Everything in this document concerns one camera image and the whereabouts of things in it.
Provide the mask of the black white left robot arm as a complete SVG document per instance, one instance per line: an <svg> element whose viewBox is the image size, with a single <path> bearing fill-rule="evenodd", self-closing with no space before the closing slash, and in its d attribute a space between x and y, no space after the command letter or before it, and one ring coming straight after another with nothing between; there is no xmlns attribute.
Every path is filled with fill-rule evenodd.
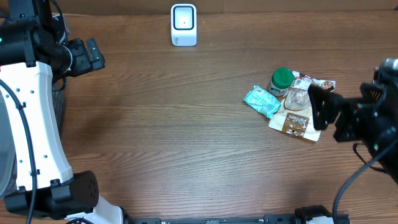
<svg viewBox="0 0 398 224"><path fill-rule="evenodd" d="M68 39L55 1L9 1L1 25L1 94L16 156L17 189L5 196L10 213L67 223L129 223L104 199L90 170L75 173L60 140L53 86L105 66L95 39Z"/></svg>

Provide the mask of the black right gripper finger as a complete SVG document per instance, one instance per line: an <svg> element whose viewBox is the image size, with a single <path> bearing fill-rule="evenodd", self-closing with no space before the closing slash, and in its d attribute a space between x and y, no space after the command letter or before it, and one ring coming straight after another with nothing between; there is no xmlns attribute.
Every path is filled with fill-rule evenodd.
<svg viewBox="0 0 398 224"><path fill-rule="evenodd" d="M316 84L309 86L308 96L312 106L313 126L317 131L325 130L329 124L335 122L343 97Z"/></svg>
<svg viewBox="0 0 398 224"><path fill-rule="evenodd" d="M381 105L386 99L387 86L385 84L362 83L360 91L364 104Z"/></svg>

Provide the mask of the green lid plastic jar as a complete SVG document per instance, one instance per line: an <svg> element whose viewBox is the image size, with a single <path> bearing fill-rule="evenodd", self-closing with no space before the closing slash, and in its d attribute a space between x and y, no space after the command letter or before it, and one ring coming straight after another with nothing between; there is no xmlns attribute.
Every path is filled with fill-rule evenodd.
<svg viewBox="0 0 398 224"><path fill-rule="evenodd" d="M284 95L294 81L294 74L288 68L278 68L271 76L268 91L274 96Z"/></svg>

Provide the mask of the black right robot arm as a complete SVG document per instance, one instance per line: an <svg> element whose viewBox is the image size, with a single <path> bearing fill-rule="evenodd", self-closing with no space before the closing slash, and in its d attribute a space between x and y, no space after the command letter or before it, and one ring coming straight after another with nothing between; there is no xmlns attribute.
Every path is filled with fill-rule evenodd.
<svg viewBox="0 0 398 224"><path fill-rule="evenodd" d="M308 94L316 130L334 124L336 142L352 142L353 149L363 144L371 160L356 171L340 187L333 201L333 223L345 223L347 218L338 214L338 205L347 188L374 163L377 171L397 180L397 68L379 67L372 83L362 83L360 98L343 98L312 84Z"/></svg>

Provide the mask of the clear brown snack bag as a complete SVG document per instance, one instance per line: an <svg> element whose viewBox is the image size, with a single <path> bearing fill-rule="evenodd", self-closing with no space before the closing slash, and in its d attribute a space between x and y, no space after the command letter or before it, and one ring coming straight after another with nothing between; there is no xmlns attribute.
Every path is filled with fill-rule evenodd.
<svg viewBox="0 0 398 224"><path fill-rule="evenodd" d="M283 133L318 141L320 131L313 125L312 106L308 94L311 84L333 92L336 88L334 80L319 80L303 73L293 71L294 81L283 95L281 107L269 121L269 127Z"/></svg>

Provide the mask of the teal wet wipes pack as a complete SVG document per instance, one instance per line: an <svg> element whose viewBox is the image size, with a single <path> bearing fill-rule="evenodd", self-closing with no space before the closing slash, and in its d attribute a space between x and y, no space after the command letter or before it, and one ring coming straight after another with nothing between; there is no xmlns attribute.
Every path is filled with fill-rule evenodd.
<svg viewBox="0 0 398 224"><path fill-rule="evenodd" d="M251 90L243 100L258 113L265 115L269 119L271 119L282 106L281 102L274 95L258 85L254 85L253 90Z"/></svg>

